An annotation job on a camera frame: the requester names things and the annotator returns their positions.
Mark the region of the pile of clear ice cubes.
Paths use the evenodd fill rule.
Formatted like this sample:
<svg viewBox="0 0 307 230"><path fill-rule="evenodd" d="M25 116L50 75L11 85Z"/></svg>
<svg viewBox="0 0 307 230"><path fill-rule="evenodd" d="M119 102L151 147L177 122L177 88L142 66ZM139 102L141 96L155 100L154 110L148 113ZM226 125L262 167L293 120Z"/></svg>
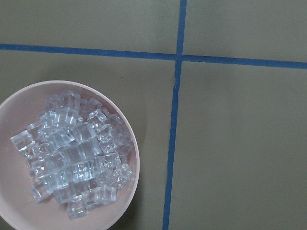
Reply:
<svg viewBox="0 0 307 230"><path fill-rule="evenodd" d="M35 201L53 196L70 219L114 203L133 174L132 136L123 119L77 92L46 99L39 120L11 142L26 158Z"/></svg>

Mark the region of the pink bowl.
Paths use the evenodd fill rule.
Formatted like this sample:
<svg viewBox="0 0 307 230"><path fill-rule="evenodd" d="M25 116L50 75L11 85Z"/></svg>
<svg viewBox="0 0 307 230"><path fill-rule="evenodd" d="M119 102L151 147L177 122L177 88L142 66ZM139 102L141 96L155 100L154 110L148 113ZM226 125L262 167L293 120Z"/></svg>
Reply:
<svg viewBox="0 0 307 230"><path fill-rule="evenodd" d="M0 106L0 218L15 230L131 230L137 219L135 192L140 174L139 149L129 155L132 179L117 194L117 201L100 206L85 217L69 219L66 207L53 198L37 203L26 163L10 138L39 118L44 100L71 90L100 100L108 110L118 106L99 91L72 81L51 80L29 85L12 94Z"/></svg>

